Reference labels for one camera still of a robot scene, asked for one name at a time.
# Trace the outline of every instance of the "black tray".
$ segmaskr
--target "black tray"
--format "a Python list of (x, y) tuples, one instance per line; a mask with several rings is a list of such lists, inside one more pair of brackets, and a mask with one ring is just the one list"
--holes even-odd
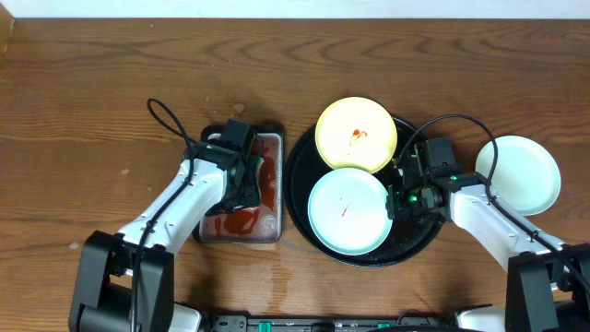
[[(416, 128), (406, 120), (392, 115), (397, 127), (397, 153)], [(421, 133), (416, 141), (427, 138)], [(401, 263), (419, 253), (434, 239), (442, 224), (431, 217), (410, 217), (394, 220), (392, 230), (375, 250), (364, 255), (342, 255), (326, 247), (313, 233), (307, 213), (307, 203), (313, 186), (332, 169), (322, 160), (315, 146), (315, 126), (311, 127), (289, 155), (284, 177), (284, 197), (287, 210), (301, 235), (322, 253), (342, 263), (358, 267), (386, 267)], [(393, 170), (390, 162), (374, 176), (387, 187), (401, 186), (402, 178)]]

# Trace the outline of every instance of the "wood grain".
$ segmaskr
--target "wood grain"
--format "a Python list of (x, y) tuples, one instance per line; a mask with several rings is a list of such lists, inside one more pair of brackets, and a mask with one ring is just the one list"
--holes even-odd
[[(589, 28), (538, 20), (21, 19), (0, 72), (0, 329), (66, 330), (80, 255), (70, 245), (95, 230), (117, 231), (176, 172), (183, 142), (149, 116), (148, 97), (172, 107), (193, 136), (229, 117), (278, 120), (287, 152), (345, 96), (373, 98), (415, 124), (470, 114), (498, 136), (528, 136), (553, 154), (560, 199), (532, 220), (571, 243), (590, 241)], [(462, 121), (428, 134), (450, 136), (467, 167), (486, 139)], [(363, 269), (314, 250), (285, 214), (278, 243), (189, 239), (175, 281), (176, 301), (208, 310), (395, 316), (502, 306), (506, 277), (453, 225), (406, 263)]]

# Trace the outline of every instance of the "black cable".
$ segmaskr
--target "black cable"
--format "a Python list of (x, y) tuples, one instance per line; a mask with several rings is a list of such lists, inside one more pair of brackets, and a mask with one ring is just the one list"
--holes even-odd
[[(161, 102), (161, 101), (159, 101), (159, 100), (157, 100), (155, 98), (150, 98), (150, 99), (147, 100), (147, 110), (149, 111), (149, 113), (151, 114), (151, 116), (153, 116), (154, 119), (156, 119), (156, 121), (158, 121), (158, 123), (160, 125), (162, 125), (164, 128), (166, 128), (166, 129), (170, 130), (171, 132), (173, 132), (176, 136), (179, 136), (179, 137), (184, 138), (184, 134), (182, 133), (183, 130), (181, 129), (182, 126), (179, 126), (179, 129), (181, 129), (181, 133), (179, 133), (178, 130), (176, 130), (176, 129), (172, 128), (171, 126), (169, 126), (168, 124), (166, 124), (162, 119), (159, 118), (159, 116), (156, 115), (156, 113), (154, 112), (154, 110), (151, 109), (151, 106), (149, 106), (149, 104), (152, 101), (156, 102), (161, 108), (163, 108), (168, 113), (168, 115), (174, 116), (174, 115), (171, 114), (171, 111), (168, 109), (168, 107), (166, 107), (166, 105), (164, 105), (163, 102)], [(191, 141), (192, 143), (196, 143), (196, 141), (194, 139), (190, 138), (188, 135), (186, 135), (186, 137), (188, 137), (188, 140)]]
[[(169, 125), (167, 125), (166, 123), (164, 123), (157, 115), (156, 113), (154, 113), (154, 110), (151, 108), (151, 103), (155, 102), (157, 103), (164, 111), (166, 111), (166, 113), (170, 116), (170, 118), (172, 118), (172, 120), (174, 120), (174, 123), (176, 123), (176, 125), (178, 126), (178, 129), (180, 129), (180, 133), (177, 132), (176, 130), (174, 130), (173, 128), (171, 128)], [(183, 183), (181, 184), (180, 187), (178, 187), (178, 189), (176, 189), (176, 191), (166, 200), (166, 202), (164, 202), (164, 204), (162, 204), (161, 207), (159, 207), (158, 211), (156, 211), (156, 213), (154, 214), (154, 216), (146, 223), (146, 228), (144, 229), (144, 232), (141, 234), (141, 239), (139, 240), (139, 244), (137, 245), (137, 249), (136, 249), (136, 260), (134, 262), (134, 266), (133, 266), (133, 278), (131, 281), (131, 325), (130, 325), (130, 331), (131, 332), (136, 332), (137, 330), (137, 283), (139, 282), (139, 265), (141, 263), (141, 258), (143, 255), (143, 251), (144, 251), (144, 247), (146, 245), (146, 240), (148, 239), (148, 235), (150, 234), (151, 230), (154, 228), (154, 225), (158, 222), (158, 218), (159, 216), (164, 212), (164, 210), (172, 203), (172, 201), (182, 192), (182, 190), (191, 182), (191, 179), (193, 178), (193, 172), (194, 172), (194, 153), (193, 150), (191, 149), (191, 141), (195, 142), (193, 139), (191, 139), (187, 134), (186, 131), (184, 130), (183, 125), (181, 124), (181, 122), (178, 120), (178, 118), (176, 117), (176, 115), (174, 115), (174, 113), (166, 106), (164, 105), (163, 102), (154, 99), (154, 98), (150, 98), (147, 100), (147, 109), (149, 110), (149, 112), (151, 113), (151, 115), (164, 127), (166, 127), (168, 130), (172, 131), (174, 134), (177, 134), (179, 136), (181, 136), (182, 138), (184, 138), (184, 143), (186, 144), (186, 149), (188, 151), (188, 155), (189, 155), (189, 171), (188, 171), (188, 175), (186, 175), (186, 178), (184, 178)]]
[(407, 149), (409, 148), (409, 146), (411, 145), (411, 143), (416, 138), (416, 135), (420, 131), (422, 131), (422, 129), (426, 128), (429, 125), (434, 124), (437, 121), (440, 121), (442, 119), (448, 119), (448, 118), (462, 118), (462, 119), (467, 119), (467, 120), (475, 123), (476, 125), (479, 125), (488, 134), (488, 136), (490, 137), (491, 145), (494, 147), (494, 158), (493, 158), (493, 160), (491, 162), (491, 168), (490, 168), (490, 173), (488, 174), (488, 180), (486, 181), (486, 188), (485, 188), (485, 190), (486, 190), (486, 197), (487, 197), (487, 199), (490, 201), (490, 203), (495, 208), (498, 209), (498, 211), (500, 211), (500, 213), (502, 213), (502, 215), (504, 215), (504, 217), (506, 217), (509, 221), (511, 221), (512, 223), (514, 223), (514, 225), (518, 226), (518, 228), (520, 228), (528, 236), (530, 236), (531, 241), (532, 240), (536, 240), (538, 243), (540, 243), (541, 245), (543, 245), (544, 247), (546, 247), (551, 252), (552, 255), (554, 255), (564, 266), (566, 266), (570, 270), (570, 273), (572, 273), (572, 275), (576, 279), (576, 281), (578, 281), (580, 283), (580, 285), (586, 291), (586, 294), (590, 296), (590, 283), (572, 265), (572, 263), (570, 262), (570, 260), (567, 259), (566, 257), (564, 257), (563, 254), (560, 253), (560, 251), (557, 248), (555, 248), (553, 245), (551, 245), (551, 243), (548, 243), (547, 241), (545, 241), (539, 235), (539, 233), (538, 233), (537, 230), (535, 230), (535, 231), (529, 230), (528, 227), (526, 227), (522, 222), (520, 222), (518, 219), (516, 219), (515, 217), (513, 217), (513, 215), (511, 215), (510, 213), (508, 213), (508, 211), (506, 211), (496, 201), (496, 196), (493, 196), (491, 194), (491, 192), (490, 192), (491, 177), (494, 175), (494, 172), (496, 171), (496, 164), (498, 163), (498, 145), (496, 144), (496, 138), (491, 133), (491, 131), (482, 122), (480, 122), (478, 119), (476, 119), (474, 117), (471, 117), (469, 115), (464, 115), (464, 114), (446, 114), (446, 115), (442, 115), (442, 116), (436, 117), (436, 118), (428, 121), (426, 124), (423, 124), (418, 130), (416, 130), (414, 132), (414, 134), (412, 134), (412, 136), (409, 138), (409, 140), (407, 141), (407, 143), (404, 145), (404, 148), (402, 148), (402, 150), (401, 150), (401, 152), (399, 154), (399, 157), (397, 157), (397, 160), (395, 160), (395, 162), (394, 162), (395, 166), (401, 165), (401, 162), (403, 161), (403, 159), (404, 159), (404, 157), (406, 155)]
[(428, 319), (428, 317), (426, 315), (424, 315), (424, 313), (422, 311), (417, 310), (417, 309), (408, 309), (408, 310), (405, 310), (399, 317), (397, 317), (397, 320), (396, 320), (396, 323), (395, 324), (397, 326), (401, 326), (402, 325), (402, 319), (404, 319), (407, 316), (407, 314), (409, 314), (409, 313), (416, 313), (416, 314), (418, 314), (418, 316), (415, 316), (415, 317), (426, 319), (426, 323), (428, 323), (428, 325), (431, 326), (431, 320)]

